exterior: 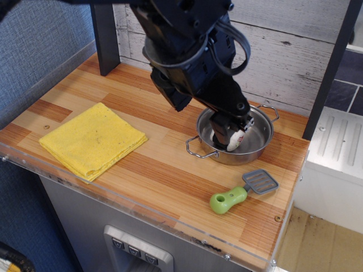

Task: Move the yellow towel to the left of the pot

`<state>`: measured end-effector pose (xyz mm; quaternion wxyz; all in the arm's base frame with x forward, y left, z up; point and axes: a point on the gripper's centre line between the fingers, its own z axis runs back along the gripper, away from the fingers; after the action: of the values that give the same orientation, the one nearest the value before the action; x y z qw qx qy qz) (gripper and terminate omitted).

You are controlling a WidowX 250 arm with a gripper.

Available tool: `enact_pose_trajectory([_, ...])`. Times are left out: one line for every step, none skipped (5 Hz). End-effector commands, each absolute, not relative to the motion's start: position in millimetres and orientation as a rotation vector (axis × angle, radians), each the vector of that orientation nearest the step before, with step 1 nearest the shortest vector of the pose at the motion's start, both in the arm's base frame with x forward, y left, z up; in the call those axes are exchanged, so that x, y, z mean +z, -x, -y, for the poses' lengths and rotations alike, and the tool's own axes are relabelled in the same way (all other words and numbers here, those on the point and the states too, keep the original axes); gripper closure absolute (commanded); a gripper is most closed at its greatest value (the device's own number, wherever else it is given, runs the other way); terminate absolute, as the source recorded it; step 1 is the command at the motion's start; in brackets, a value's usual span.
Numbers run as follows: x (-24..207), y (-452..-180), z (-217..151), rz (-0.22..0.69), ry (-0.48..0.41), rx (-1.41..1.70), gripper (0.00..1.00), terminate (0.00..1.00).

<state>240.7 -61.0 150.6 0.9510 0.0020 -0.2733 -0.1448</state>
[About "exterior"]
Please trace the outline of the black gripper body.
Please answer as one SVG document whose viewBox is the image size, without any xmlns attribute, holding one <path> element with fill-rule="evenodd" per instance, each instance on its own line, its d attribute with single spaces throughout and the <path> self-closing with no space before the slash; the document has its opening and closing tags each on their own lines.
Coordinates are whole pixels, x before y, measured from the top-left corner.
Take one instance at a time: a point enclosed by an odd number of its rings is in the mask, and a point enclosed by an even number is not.
<svg viewBox="0 0 363 272">
<path fill-rule="evenodd" d="M 231 39 L 207 39 L 194 50 L 174 56 L 150 42 L 151 79 L 178 112 L 195 99 L 237 119 L 250 111 L 250 105 L 233 79 L 246 66 L 231 67 L 235 54 Z"/>
</svg>

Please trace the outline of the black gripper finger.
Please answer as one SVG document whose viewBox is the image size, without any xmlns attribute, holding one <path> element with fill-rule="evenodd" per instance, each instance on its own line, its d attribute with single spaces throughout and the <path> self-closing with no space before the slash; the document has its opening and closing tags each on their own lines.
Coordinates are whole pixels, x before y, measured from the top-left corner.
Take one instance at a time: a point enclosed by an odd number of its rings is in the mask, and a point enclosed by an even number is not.
<svg viewBox="0 0 363 272">
<path fill-rule="evenodd" d="M 212 126 L 211 141 L 220 147 L 227 147 L 236 132 L 236 126 L 230 128 L 232 119 L 223 113 L 213 113 L 209 122 Z"/>
<path fill-rule="evenodd" d="M 251 116 L 251 112 L 239 116 L 237 118 L 237 127 L 242 131 L 248 131 L 254 126 L 254 118 Z"/>
</svg>

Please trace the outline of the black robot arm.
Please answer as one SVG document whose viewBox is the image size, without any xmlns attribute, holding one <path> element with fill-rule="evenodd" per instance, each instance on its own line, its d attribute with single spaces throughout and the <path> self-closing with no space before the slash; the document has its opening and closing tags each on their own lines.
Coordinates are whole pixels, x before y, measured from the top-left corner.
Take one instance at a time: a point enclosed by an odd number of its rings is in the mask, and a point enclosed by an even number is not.
<svg viewBox="0 0 363 272">
<path fill-rule="evenodd" d="M 195 99 L 213 111 L 211 140 L 235 150 L 253 126 L 250 105 L 234 76 L 251 48 L 230 23 L 231 1 L 137 1 L 130 5 L 145 31 L 151 79 L 177 111 Z"/>
</svg>

